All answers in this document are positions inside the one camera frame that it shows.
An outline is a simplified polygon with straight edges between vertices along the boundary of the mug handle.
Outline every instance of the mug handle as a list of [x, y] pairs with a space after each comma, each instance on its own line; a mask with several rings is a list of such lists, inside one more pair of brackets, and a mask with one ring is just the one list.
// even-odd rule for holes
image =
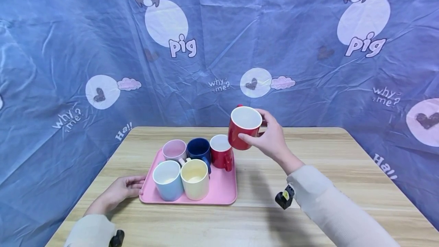
[[179, 160], [178, 160], [178, 162], [180, 163], [180, 165], [183, 167], [183, 165], [185, 165], [186, 163], [188, 163], [188, 162], [190, 162], [191, 161], [191, 159], [190, 158], [186, 158], [186, 161], [184, 161], [184, 159], [183, 158], [180, 158]]
[[225, 169], [226, 169], [226, 172], [230, 172], [230, 171], [232, 171], [232, 161], [233, 161], [233, 153], [232, 153], [232, 158], [231, 159], [229, 159], [229, 158], [226, 158], [226, 160], [225, 160], [226, 162], [225, 162]]
[[210, 163], [209, 163], [209, 161], [207, 160], [206, 157], [202, 157], [201, 160], [204, 161], [204, 163], [206, 163], [206, 165], [207, 165], [207, 171], [208, 171], [208, 173], [209, 173], [209, 175], [210, 175], [210, 173], [212, 172], [212, 170], [210, 169]]

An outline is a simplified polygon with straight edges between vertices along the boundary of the pink cloud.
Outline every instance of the pink cloud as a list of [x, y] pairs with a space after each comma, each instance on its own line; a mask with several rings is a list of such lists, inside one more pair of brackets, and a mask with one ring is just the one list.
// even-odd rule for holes
[[283, 90], [286, 88], [291, 88], [294, 85], [296, 85], [294, 80], [290, 79], [289, 77], [281, 76], [277, 79], [272, 79], [270, 87], [276, 90]]
[[138, 82], [135, 79], [129, 79], [127, 77], [124, 77], [121, 81], [117, 82], [117, 86], [119, 87], [119, 90], [131, 91], [142, 87], [142, 83]]

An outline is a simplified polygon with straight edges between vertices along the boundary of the tray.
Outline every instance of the tray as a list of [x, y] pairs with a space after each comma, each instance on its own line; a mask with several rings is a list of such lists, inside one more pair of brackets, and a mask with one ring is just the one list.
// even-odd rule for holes
[[211, 164], [211, 174], [209, 181], [209, 193], [207, 196], [198, 201], [190, 200], [186, 194], [176, 201], [164, 201], [155, 187], [152, 173], [159, 162], [164, 161], [162, 149], [155, 155], [154, 161], [142, 186], [143, 194], [139, 196], [140, 201], [147, 204], [193, 204], [193, 205], [231, 205], [236, 201], [238, 196], [236, 184], [235, 160], [232, 163], [232, 171], [226, 172], [225, 169], [218, 169]]

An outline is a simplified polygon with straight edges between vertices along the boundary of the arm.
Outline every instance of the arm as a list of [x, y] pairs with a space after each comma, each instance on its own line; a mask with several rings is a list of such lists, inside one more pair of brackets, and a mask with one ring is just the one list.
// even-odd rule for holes
[[145, 176], [118, 178], [103, 192], [73, 226], [64, 247], [108, 247], [116, 227], [105, 216], [126, 198], [138, 197]]
[[398, 243], [370, 215], [338, 191], [332, 182], [312, 166], [306, 166], [289, 150], [282, 126], [262, 109], [265, 132], [258, 137], [239, 137], [259, 148], [277, 162], [288, 175], [295, 199], [308, 217], [338, 247], [395, 247]]
[[294, 170], [287, 182], [295, 190], [295, 199], [302, 211], [336, 246], [399, 246], [375, 219], [338, 191], [317, 169], [306, 165], [283, 168]]

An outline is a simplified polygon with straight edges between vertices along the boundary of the wrist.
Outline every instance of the wrist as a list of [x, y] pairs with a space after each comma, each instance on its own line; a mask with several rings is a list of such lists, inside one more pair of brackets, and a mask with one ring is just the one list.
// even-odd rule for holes
[[276, 157], [276, 162], [284, 170], [286, 175], [300, 169], [304, 163], [296, 157], [288, 148], [279, 157]]
[[106, 215], [110, 211], [110, 205], [105, 202], [102, 196], [96, 198], [95, 201], [90, 205], [87, 211], [84, 213], [86, 215]]

